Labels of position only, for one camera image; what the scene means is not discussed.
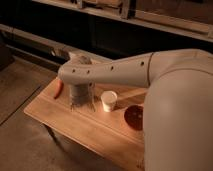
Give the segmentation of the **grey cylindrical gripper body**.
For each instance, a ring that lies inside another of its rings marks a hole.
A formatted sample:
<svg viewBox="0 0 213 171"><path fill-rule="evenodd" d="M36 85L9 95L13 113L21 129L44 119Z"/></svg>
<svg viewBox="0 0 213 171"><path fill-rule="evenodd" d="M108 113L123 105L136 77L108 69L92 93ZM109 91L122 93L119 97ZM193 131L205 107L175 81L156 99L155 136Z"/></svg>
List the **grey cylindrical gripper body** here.
<svg viewBox="0 0 213 171"><path fill-rule="evenodd" d="M70 59L72 64L88 64L92 63L91 59L86 56L76 55ZM92 88L94 85L81 84L70 85L70 101L72 105L84 105L92 100Z"/></svg>

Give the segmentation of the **thin gripper finger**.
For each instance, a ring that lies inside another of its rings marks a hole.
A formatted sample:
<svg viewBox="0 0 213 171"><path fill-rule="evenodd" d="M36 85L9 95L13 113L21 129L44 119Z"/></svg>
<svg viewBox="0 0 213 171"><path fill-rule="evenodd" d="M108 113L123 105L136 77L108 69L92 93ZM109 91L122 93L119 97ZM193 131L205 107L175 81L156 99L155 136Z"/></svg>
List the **thin gripper finger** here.
<svg viewBox="0 0 213 171"><path fill-rule="evenodd" d="M70 110L74 110L74 105L72 103L70 103Z"/></svg>
<svg viewBox="0 0 213 171"><path fill-rule="evenodd" d="M91 103L91 109L92 109L93 112L96 111L95 105L93 103Z"/></svg>

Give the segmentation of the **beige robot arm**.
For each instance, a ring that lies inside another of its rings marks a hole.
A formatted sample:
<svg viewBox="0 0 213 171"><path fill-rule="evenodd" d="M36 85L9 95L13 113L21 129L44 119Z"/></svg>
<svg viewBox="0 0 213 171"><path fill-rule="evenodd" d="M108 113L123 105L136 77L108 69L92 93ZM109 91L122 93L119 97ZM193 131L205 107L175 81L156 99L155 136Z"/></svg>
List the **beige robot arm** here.
<svg viewBox="0 0 213 171"><path fill-rule="evenodd" d="M160 51L95 65L68 61L58 77L85 83L146 87L145 171L213 171L213 54Z"/></svg>

